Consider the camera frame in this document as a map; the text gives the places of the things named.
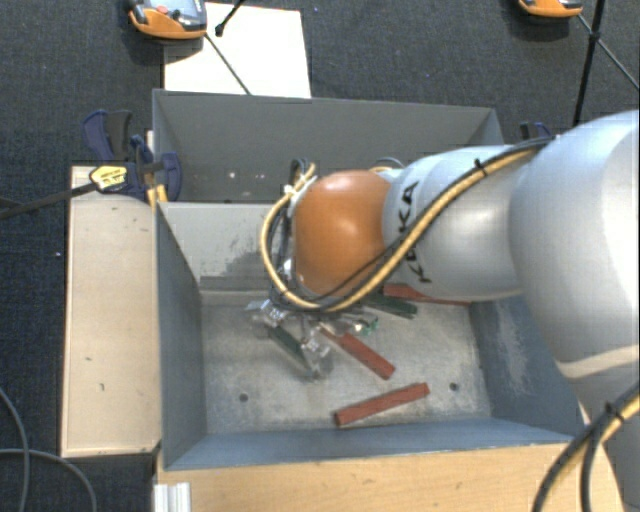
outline wooden stick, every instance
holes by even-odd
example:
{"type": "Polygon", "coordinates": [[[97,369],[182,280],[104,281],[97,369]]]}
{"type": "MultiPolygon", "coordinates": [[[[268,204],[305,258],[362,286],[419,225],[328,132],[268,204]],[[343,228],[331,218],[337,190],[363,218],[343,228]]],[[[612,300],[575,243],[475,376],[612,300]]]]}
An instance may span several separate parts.
{"type": "Polygon", "coordinates": [[[379,412],[424,398],[428,394],[429,386],[427,386],[425,382],[411,384],[410,386],[396,389],[395,391],[340,409],[333,414],[333,417],[336,425],[343,427],[354,421],[378,414],[379,412]]]}
{"type": "Polygon", "coordinates": [[[382,287],[382,295],[386,297],[394,297],[396,299],[406,299],[413,302],[429,302],[432,304],[446,304],[449,306],[468,306],[471,302],[464,300],[447,300],[428,297],[417,292],[406,284],[385,283],[382,287]]]}
{"type": "Polygon", "coordinates": [[[343,336],[337,336],[327,329],[322,329],[322,334],[382,379],[389,380],[393,372],[396,371],[395,366],[352,334],[346,333],[343,336]]]}

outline gray metal box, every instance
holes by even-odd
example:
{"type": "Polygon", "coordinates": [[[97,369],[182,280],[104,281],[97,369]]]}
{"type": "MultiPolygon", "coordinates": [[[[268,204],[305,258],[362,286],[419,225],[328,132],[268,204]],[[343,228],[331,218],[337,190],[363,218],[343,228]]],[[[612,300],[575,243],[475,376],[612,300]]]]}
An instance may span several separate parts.
{"type": "Polygon", "coordinates": [[[520,299],[378,313],[367,344],[397,367],[383,381],[335,348],[308,380],[250,322],[265,298],[257,253],[289,162],[325,172],[500,144],[483,108],[285,100],[154,91],[155,151],[183,163],[178,203],[156,216],[165,467],[193,469],[559,442],[579,428],[575,397],[520,299]],[[424,400],[338,430],[331,413],[412,382],[424,400]]]}

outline green object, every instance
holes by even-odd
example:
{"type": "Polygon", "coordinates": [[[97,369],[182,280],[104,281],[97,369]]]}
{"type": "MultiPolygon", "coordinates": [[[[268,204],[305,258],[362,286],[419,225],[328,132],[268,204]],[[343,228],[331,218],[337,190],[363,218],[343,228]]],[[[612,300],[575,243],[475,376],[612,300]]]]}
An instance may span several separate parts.
{"type": "Polygon", "coordinates": [[[411,304],[394,297],[385,297],[380,293],[369,295],[362,301],[362,303],[365,306],[369,306],[392,315],[401,316],[402,318],[408,318],[409,320],[411,320],[418,312],[418,308],[415,304],[411,304]]]}
{"type": "Polygon", "coordinates": [[[282,327],[270,327],[269,338],[275,341],[280,347],[286,350],[289,355],[293,356],[296,361],[305,367],[308,367],[307,361],[302,353],[302,346],[300,342],[289,334],[282,327]]]}
{"type": "Polygon", "coordinates": [[[363,326],[362,329],[358,332],[362,336],[369,336],[372,332],[374,332],[378,328],[378,319],[376,318],[372,323],[363,326]]]}

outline wooden board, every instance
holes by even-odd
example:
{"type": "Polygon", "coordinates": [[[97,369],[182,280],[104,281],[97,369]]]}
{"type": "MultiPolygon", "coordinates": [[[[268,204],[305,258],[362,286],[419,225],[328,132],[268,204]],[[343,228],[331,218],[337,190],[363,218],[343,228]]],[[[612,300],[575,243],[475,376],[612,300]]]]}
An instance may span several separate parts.
{"type": "MultiPolygon", "coordinates": [[[[72,184],[92,168],[74,167],[72,184]]],[[[92,192],[71,202],[63,457],[150,452],[160,440],[153,215],[92,192]]]]}
{"type": "MultiPolygon", "coordinates": [[[[405,512],[530,510],[539,482],[564,444],[278,466],[164,472],[158,483],[190,482],[193,512],[405,512]]],[[[545,512],[580,510],[579,473],[545,512]]],[[[595,510],[622,510],[608,459],[594,465],[595,510]]]]}

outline black cable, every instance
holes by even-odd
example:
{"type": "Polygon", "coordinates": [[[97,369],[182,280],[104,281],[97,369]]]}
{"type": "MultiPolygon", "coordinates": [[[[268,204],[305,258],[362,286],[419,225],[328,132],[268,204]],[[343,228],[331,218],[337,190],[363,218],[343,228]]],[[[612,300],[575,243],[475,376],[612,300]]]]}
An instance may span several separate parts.
{"type": "Polygon", "coordinates": [[[45,206],[49,206],[60,201],[65,201],[67,199],[72,199],[83,194],[88,194],[89,192],[93,192],[94,190],[96,190],[96,185],[95,183],[91,182],[80,187],[65,190],[63,192],[56,192],[55,194],[48,195],[46,197],[43,197],[42,199],[37,199],[29,203],[18,204],[17,206],[0,212],[0,220],[10,219],[11,217],[15,217],[16,215],[33,212],[35,210],[39,210],[40,208],[44,208],[45,206]]]}
{"type": "MultiPolygon", "coordinates": [[[[616,410],[622,409],[627,403],[635,398],[638,394],[639,383],[636,382],[634,386],[632,386],[628,391],[626,391],[618,400],[616,400],[616,410]]],[[[538,492],[536,494],[535,500],[533,502],[533,506],[531,508],[532,512],[542,512],[542,508],[549,496],[549,492],[553,488],[558,476],[565,468],[566,464],[571,460],[571,458],[582,449],[586,443],[588,443],[592,436],[597,435],[599,430],[602,429],[602,434],[599,439],[602,438],[604,432],[607,430],[615,415],[610,415],[605,411],[601,414],[595,421],[591,423],[587,428],[585,428],[580,434],[578,434],[569,445],[562,451],[562,453],[555,460],[549,471],[545,475],[540,487],[538,488],[538,492]]],[[[586,486],[586,492],[589,491],[589,486],[586,486]]]]}
{"type": "MultiPolygon", "coordinates": [[[[587,22],[587,20],[584,18],[582,14],[578,15],[578,20],[587,29],[587,31],[591,33],[591,26],[589,25],[589,23],[587,22]]],[[[615,64],[615,66],[622,72],[622,74],[627,78],[627,80],[629,80],[629,82],[631,82],[631,84],[638,91],[640,91],[640,85],[638,85],[638,82],[636,82],[635,78],[631,76],[631,73],[627,71],[627,69],[622,65],[622,62],[618,60],[618,58],[613,54],[613,52],[609,49],[609,47],[606,44],[604,44],[604,41],[602,39],[598,39],[596,43],[600,48],[602,48],[602,50],[607,55],[607,57],[611,59],[611,62],[615,64]]]]}
{"type": "MultiPolygon", "coordinates": [[[[289,167],[289,179],[287,184],[292,186],[301,176],[307,172],[309,162],[305,158],[296,158],[291,162],[289,167]]],[[[284,278],[282,273],[283,265],[285,262],[286,254],[289,248],[289,238],[291,236],[291,219],[287,214],[287,210],[284,208],[281,209],[276,217],[273,219],[271,226],[269,226],[269,231],[267,233],[267,253],[269,257],[272,258],[272,262],[274,263],[274,268],[280,274],[281,278],[284,278]],[[282,222],[283,226],[280,231],[280,245],[278,246],[278,254],[275,262],[273,262],[273,238],[275,237],[275,233],[278,231],[278,227],[282,222]]],[[[269,287],[269,299],[274,305],[279,305],[282,301],[277,297],[277,290],[273,283],[269,287]]]]}
{"type": "Polygon", "coordinates": [[[20,497],[20,505],[18,506],[18,511],[19,512],[24,511],[25,505],[27,502],[27,496],[29,494],[29,482],[30,482],[30,475],[31,475],[30,457],[39,457],[41,459],[45,459],[45,460],[49,460],[49,461],[53,461],[58,464],[61,464],[65,466],[67,469],[69,469],[69,471],[71,471],[73,474],[75,474],[80,479],[84,487],[87,489],[87,492],[89,493],[89,498],[91,499],[91,510],[93,512],[97,512],[98,502],[96,499],[96,493],[93,490],[93,486],[91,485],[91,482],[89,482],[85,474],[76,466],[74,466],[71,462],[63,459],[62,457],[58,457],[57,455],[53,455],[51,453],[30,449],[27,441],[27,433],[24,428],[24,423],[20,418],[20,414],[18,414],[18,411],[14,407],[11,400],[9,400],[9,397],[6,395],[2,387],[0,387],[0,398],[2,398],[2,401],[5,403],[5,405],[9,409],[9,412],[13,416],[13,419],[15,421],[16,427],[18,428],[18,432],[20,433],[20,438],[22,441],[22,448],[0,449],[0,456],[22,455],[24,458],[24,463],[23,463],[24,480],[22,484],[22,494],[20,497]]]}
{"type": "Polygon", "coordinates": [[[591,472],[595,455],[602,442],[602,438],[615,419],[618,419],[620,423],[625,421],[620,411],[624,409],[638,392],[640,392],[640,384],[636,383],[635,386],[627,390],[613,404],[607,403],[605,412],[602,414],[602,420],[596,422],[594,425],[593,432],[589,439],[589,445],[582,459],[582,470],[580,471],[580,504],[582,506],[582,512],[592,512],[593,510],[591,507],[591,472]]]}
{"type": "Polygon", "coordinates": [[[236,73],[235,69],[233,69],[233,67],[231,66],[231,64],[229,63],[229,61],[225,58],[225,56],[222,54],[222,52],[220,51],[220,49],[218,48],[218,46],[216,45],[216,43],[213,42],[213,39],[211,39],[211,37],[209,37],[209,34],[207,34],[205,32],[204,34],[204,38],[209,41],[209,43],[211,43],[211,46],[213,47],[213,49],[216,51],[216,53],[218,54],[218,56],[222,59],[222,62],[224,62],[224,65],[227,66],[227,69],[231,72],[231,74],[233,75],[233,78],[236,79],[236,81],[238,82],[238,84],[240,84],[240,87],[242,87],[242,90],[245,92],[245,94],[247,94],[248,96],[252,96],[251,92],[249,92],[249,89],[247,89],[247,86],[244,85],[244,82],[240,79],[240,77],[238,76],[238,74],[236,73]]]}
{"type": "MultiPolygon", "coordinates": [[[[0,456],[21,455],[22,452],[23,450],[21,448],[5,448],[0,450],[0,456]]],[[[89,494],[89,499],[91,500],[91,510],[93,512],[98,511],[98,500],[96,498],[96,493],[93,490],[93,486],[91,485],[91,482],[89,482],[89,479],[86,477],[86,475],[77,466],[73,465],[71,462],[69,462],[66,459],[63,459],[62,457],[53,455],[52,453],[41,452],[39,450],[29,450],[28,453],[32,457],[38,457],[44,460],[48,460],[48,461],[60,464],[61,466],[64,466],[69,471],[71,471],[74,475],[76,475],[78,479],[82,482],[82,485],[84,485],[85,489],[87,490],[87,493],[89,494]]]]}
{"type": "Polygon", "coordinates": [[[237,0],[235,5],[233,6],[233,9],[231,9],[231,12],[229,14],[227,14],[226,18],[224,20],[222,20],[222,23],[220,23],[219,25],[216,26],[216,37],[222,37],[222,35],[224,34],[224,28],[227,26],[227,23],[229,22],[229,20],[231,18],[233,18],[233,15],[236,13],[236,11],[238,9],[240,9],[240,6],[245,2],[245,0],[237,0]]]}
{"type": "Polygon", "coordinates": [[[529,149],[542,148],[542,147],[546,146],[549,142],[551,142],[553,140],[553,138],[554,137],[539,137],[539,138],[535,138],[535,139],[525,140],[525,141],[522,141],[522,142],[520,142],[518,144],[515,144],[515,145],[511,146],[510,148],[508,148],[507,150],[503,151],[502,153],[494,155],[493,157],[487,159],[484,162],[479,162],[480,163],[480,167],[478,167],[476,165],[475,167],[471,168],[470,170],[468,170],[467,172],[465,172],[464,174],[459,176],[452,183],[450,183],[449,186],[447,186],[447,188],[445,188],[442,192],[440,192],[440,194],[438,194],[425,208],[422,209],[422,211],[418,215],[416,215],[416,218],[413,220],[413,222],[411,222],[410,224],[407,225],[407,227],[406,227],[405,231],[403,232],[403,234],[398,236],[388,247],[386,247],[383,251],[381,251],[379,254],[374,256],[371,260],[366,262],[364,265],[360,266],[355,272],[353,272],[344,281],[342,281],[340,284],[335,286],[333,289],[329,290],[328,292],[326,292],[326,293],[324,293],[322,295],[315,296],[315,297],[302,297],[302,298],[305,298],[305,300],[312,300],[314,302],[321,302],[321,301],[323,301],[325,299],[328,299],[328,298],[332,297],[332,295],[334,293],[336,293],[338,290],[344,288],[347,284],[349,284],[353,279],[355,279],[359,274],[361,274],[369,266],[371,266],[371,265],[373,265],[375,263],[378,263],[378,265],[376,265],[376,268],[374,268],[371,272],[369,272],[346,295],[344,295],[342,297],[339,297],[339,298],[337,298],[337,299],[335,299],[333,301],[330,301],[328,303],[319,305],[319,307],[317,307],[317,308],[304,308],[304,307],[301,307],[301,306],[298,306],[298,305],[295,305],[295,304],[291,304],[289,301],[285,301],[284,294],[287,293],[287,292],[294,291],[293,288],[288,286],[285,291],[278,291],[278,298],[275,301],[276,305],[278,307],[282,308],[282,309],[287,309],[287,310],[298,312],[298,313],[309,313],[309,314],[324,314],[324,313],[326,313],[328,309],[332,308],[333,306],[339,304],[340,302],[342,302],[344,300],[349,299],[350,297],[352,297],[353,295],[358,293],[364,286],[366,286],[367,283],[370,281],[371,277],[380,268],[380,266],[384,265],[384,263],[386,262],[386,258],[385,257],[387,255],[389,255],[389,254],[392,254],[395,251],[395,249],[400,244],[402,244],[402,242],[405,240],[405,238],[409,235],[409,233],[411,233],[413,228],[416,226],[416,224],[418,224],[420,222],[421,218],[424,215],[426,215],[426,213],[432,208],[433,204],[435,204],[438,200],[440,200],[440,198],[442,196],[447,194],[451,188],[453,188],[456,185],[458,185],[458,183],[460,183],[461,181],[467,179],[474,172],[477,172],[479,170],[482,171],[484,169],[484,167],[486,167],[486,166],[493,165],[495,163],[498,163],[500,160],[502,160],[504,158],[507,158],[507,157],[509,157],[511,155],[514,155],[514,154],[517,154],[517,153],[521,153],[521,152],[527,151],[529,149]]]}
{"type": "MultiPolygon", "coordinates": [[[[307,166],[308,166],[308,162],[306,159],[300,159],[300,158],[296,158],[295,160],[293,160],[291,162],[291,168],[289,171],[289,185],[293,185],[298,177],[302,174],[306,173],[307,170],[307,166]]],[[[272,232],[275,232],[275,229],[272,229],[274,225],[276,225],[279,222],[280,219],[280,214],[285,211],[284,209],[280,210],[280,212],[278,212],[278,214],[276,215],[275,219],[273,220],[273,224],[272,226],[270,226],[269,229],[269,233],[268,233],[268,237],[267,237],[267,249],[268,249],[268,254],[271,255],[272,254],[272,248],[271,248],[271,241],[273,238],[272,232]]],[[[290,234],[290,219],[287,217],[287,221],[289,222],[288,224],[288,229],[289,232],[287,234],[290,234]]],[[[376,263],[377,261],[379,261],[381,258],[383,258],[389,251],[391,251],[392,249],[395,248],[395,244],[391,244],[389,247],[385,248],[384,251],[382,251],[381,253],[377,254],[374,258],[372,258],[371,260],[369,260],[367,263],[365,263],[364,265],[362,265],[358,270],[356,270],[349,278],[347,278],[345,281],[343,281],[341,284],[339,284],[337,287],[329,290],[328,292],[319,295],[319,296],[308,296],[306,293],[304,293],[302,291],[302,287],[300,286],[300,284],[297,282],[297,279],[295,277],[295,272],[292,271],[292,275],[290,278],[290,285],[287,287],[287,291],[295,291],[299,296],[301,296],[302,298],[304,298],[305,300],[308,301],[316,301],[316,302],[321,302],[327,298],[330,298],[333,296],[334,293],[336,293],[338,290],[340,290],[341,288],[343,288],[344,286],[346,286],[347,283],[349,283],[351,280],[353,280],[355,277],[357,277],[361,272],[363,272],[364,270],[366,270],[370,265],[376,263]]],[[[282,252],[284,252],[282,250],[282,247],[280,248],[279,253],[281,254],[282,252]]],[[[279,265],[282,264],[282,262],[278,263],[278,262],[273,262],[274,263],[274,268],[278,269],[279,265]]],[[[310,313],[310,312],[314,312],[314,313],[324,313],[325,309],[330,307],[330,305],[326,305],[322,308],[319,308],[317,310],[305,310],[304,308],[300,308],[299,306],[296,306],[294,304],[291,304],[289,301],[286,300],[286,298],[284,297],[284,292],[280,292],[278,291],[275,286],[273,285],[273,283],[271,284],[271,290],[269,293],[269,298],[271,299],[271,302],[274,303],[274,305],[280,307],[281,309],[287,309],[289,311],[294,311],[294,312],[299,312],[299,313],[310,313]]]]}
{"type": "Polygon", "coordinates": [[[596,49],[596,43],[600,39],[600,23],[604,12],[604,1],[596,0],[596,9],[593,15],[593,23],[589,30],[589,45],[587,46],[587,56],[584,59],[582,68],[582,78],[580,80],[580,90],[578,91],[578,99],[576,100],[576,108],[573,113],[573,126],[580,123],[580,115],[582,114],[582,105],[587,92],[587,83],[589,82],[589,74],[591,73],[591,64],[593,63],[593,53],[596,49]]]}
{"type": "Polygon", "coordinates": [[[20,505],[18,506],[18,512],[23,512],[27,503],[27,496],[29,495],[29,480],[31,475],[31,462],[29,459],[29,442],[27,441],[27,431],[24,428],[24,423],[22,423],[22,419],[18,414],[18,411],[14,407],[9,397],[4,392],[2,387],[0,387],[0,398],[5,403],[11,416],[13,416],[13,421],[18,428],[18,433],[20,434],[20,441],[22,442],[22,454],[23,454],[23,463],[22,463],[22,494],[20,495],[20,505]]]}

